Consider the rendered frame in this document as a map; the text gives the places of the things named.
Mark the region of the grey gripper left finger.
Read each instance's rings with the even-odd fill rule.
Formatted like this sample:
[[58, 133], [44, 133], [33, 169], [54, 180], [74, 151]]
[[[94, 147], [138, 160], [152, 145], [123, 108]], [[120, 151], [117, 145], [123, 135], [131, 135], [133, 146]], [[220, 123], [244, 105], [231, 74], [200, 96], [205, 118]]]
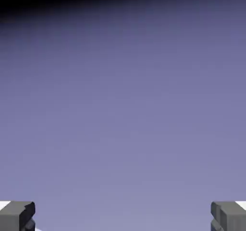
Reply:
[[0, 201], [0, 231], [41, 231], [33, 216], [33, 201]]

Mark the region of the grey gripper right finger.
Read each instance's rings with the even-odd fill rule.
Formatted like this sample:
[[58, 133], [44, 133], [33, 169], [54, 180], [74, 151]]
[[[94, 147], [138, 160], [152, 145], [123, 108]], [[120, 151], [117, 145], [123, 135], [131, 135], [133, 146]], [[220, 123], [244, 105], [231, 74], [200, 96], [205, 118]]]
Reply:
[[246, 201], [214, 201], [210, 212], [210, 231], [246, 231]]

